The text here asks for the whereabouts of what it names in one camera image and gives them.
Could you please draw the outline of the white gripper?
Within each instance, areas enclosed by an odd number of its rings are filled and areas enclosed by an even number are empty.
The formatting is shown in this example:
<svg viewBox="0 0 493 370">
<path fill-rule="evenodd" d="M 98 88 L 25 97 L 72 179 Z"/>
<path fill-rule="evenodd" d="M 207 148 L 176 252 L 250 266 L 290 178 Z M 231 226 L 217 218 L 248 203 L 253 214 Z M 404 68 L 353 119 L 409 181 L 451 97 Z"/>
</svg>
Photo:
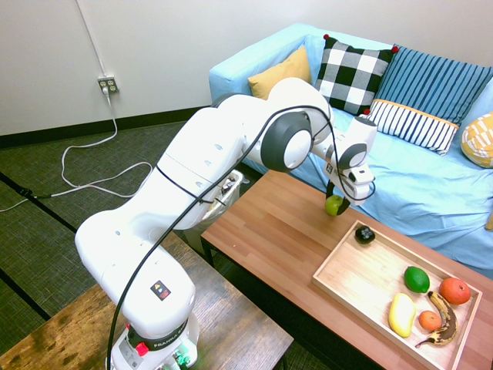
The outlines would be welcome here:
<svg viewBox="0 0 493 370">
<path fill-rule="evenodd" d="M 374 175 L 367 165 L 366 156 L 354 156 L 348 161 L 326 156 L 325 160 L 325 173 L 329 178 L 325 197 L 332 197 L 335 187 L 344 195 L 338 215 L 343 214 L 350 204 L 361 205 L 373 195 Z"/>
</svg>

